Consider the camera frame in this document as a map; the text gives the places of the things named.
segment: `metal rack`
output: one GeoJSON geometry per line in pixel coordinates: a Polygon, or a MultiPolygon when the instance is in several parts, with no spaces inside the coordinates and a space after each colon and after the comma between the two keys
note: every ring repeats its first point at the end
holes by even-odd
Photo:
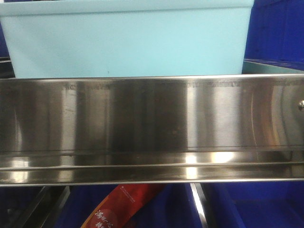
{"type": "Polygon", "coordinates": [[[2,79],[0,186],[304,180],[304,74],[243,73],[2,79]]]}

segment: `metal screw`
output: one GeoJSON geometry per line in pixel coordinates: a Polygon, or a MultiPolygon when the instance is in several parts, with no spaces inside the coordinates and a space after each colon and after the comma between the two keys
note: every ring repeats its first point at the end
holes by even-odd
{"type": "Polygon", "coordinates": [[[298,107],[300,111],[304,108],[304,100],[299,102],[298,107]]]}

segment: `blue storage bin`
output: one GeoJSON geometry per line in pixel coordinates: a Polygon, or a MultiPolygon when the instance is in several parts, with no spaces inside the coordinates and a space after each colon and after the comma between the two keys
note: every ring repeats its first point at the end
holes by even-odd
{"type": "Polygon", "coordinates": [[[240,74],[253,0],[0,4],[16,77],[240,74]]]}
{"type": "Polygon", "coordinates": [[[303,0],[256,0],[245,57],[304,62],[303,17],[303,0]]]}
{"type": "Polygon", "coordinates": [[[40,187],[0,188],[0,227],[11,227],[40,190],[40,187]]]}
{"type": "MultiPolygon", "coordinates": [[[[74,187],[54,228],[81,227],[96,206],[115,187],[74,187]]],[[[136,228],[202,228],[190,184],[167,184],[131,220],[136,223],[136,228]]]]}
{"type": "Polygon", "coordinates": [[[210,184],[219,228],[303,228],[304,182],[210,184]]]}

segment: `red snack bag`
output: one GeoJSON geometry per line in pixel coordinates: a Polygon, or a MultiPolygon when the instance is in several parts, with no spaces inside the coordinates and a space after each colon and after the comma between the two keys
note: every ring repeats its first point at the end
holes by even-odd
{"type": "Polygon", "coordinates": [[[163,187],[162,184],[120,184],[95,208],[81,228],[122,228],[163,187]]]}

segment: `light blue plastic bin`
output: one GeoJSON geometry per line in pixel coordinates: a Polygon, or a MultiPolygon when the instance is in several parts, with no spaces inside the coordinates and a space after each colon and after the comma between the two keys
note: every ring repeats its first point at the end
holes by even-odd
{"type": "Polygon", "coordinates": [[[0,4],[16,77],[240,74],[253,0],[0,4]]]}

